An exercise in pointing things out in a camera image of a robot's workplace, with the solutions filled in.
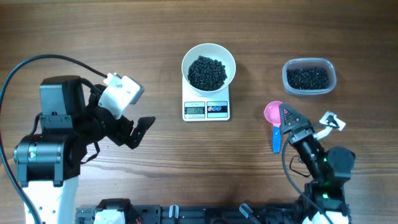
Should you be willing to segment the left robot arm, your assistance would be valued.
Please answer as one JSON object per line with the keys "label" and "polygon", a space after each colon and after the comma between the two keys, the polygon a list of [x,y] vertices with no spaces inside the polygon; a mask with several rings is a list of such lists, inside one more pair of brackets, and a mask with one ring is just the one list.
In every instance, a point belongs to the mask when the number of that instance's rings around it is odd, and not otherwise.
{"label": "left robot arm", "polygon": [[42,131],[25,136],[14,150],[17,181],[43,223],[73,223],[78,176],[90,144],[98,148],[103,138],[130,149],[140,144],[155,117],[135,123],[123,113],[143,92],[134,79],[115,73],[97,85],[75,75],[43,80],[42,111],[35,119]]}

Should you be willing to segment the pink scoop blue handle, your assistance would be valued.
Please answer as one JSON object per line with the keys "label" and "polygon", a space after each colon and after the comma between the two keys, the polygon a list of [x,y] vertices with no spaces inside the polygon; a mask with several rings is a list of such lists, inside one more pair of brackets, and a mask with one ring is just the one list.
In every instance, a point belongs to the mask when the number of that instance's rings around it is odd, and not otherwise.
{"label": "pink scoop blue handle", "polygon": [[265,119],[273,125],[272,131],[272,151],[278,154],[281,149],[282,135],[280,131],[281,118],[279,106],[281,101],[272,101],[264,109]]}

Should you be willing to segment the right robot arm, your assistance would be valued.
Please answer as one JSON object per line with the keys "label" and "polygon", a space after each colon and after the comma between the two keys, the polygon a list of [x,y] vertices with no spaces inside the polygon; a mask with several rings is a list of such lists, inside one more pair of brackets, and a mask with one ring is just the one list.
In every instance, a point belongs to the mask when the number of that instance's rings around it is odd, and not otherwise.
{"label": "right robot arm", "polygon": [[[327,111],[319,120],[323,130],[316,132],[315,125],[291,106],[282,103],[278,107],[281,130],[288,137],[282,148],[282,167],[286,178],[299,193],[292,208],[294,223],[349,223],[350,210],[345,200],[344,185],[351,179],[356,159],[355,153],[345,147],[324,150],[320,143],[332,130],[342,131],[346,123],[337,115]],[[300,190],[292,180],[285,154],[291,145],[308,169],[313,180]]]}

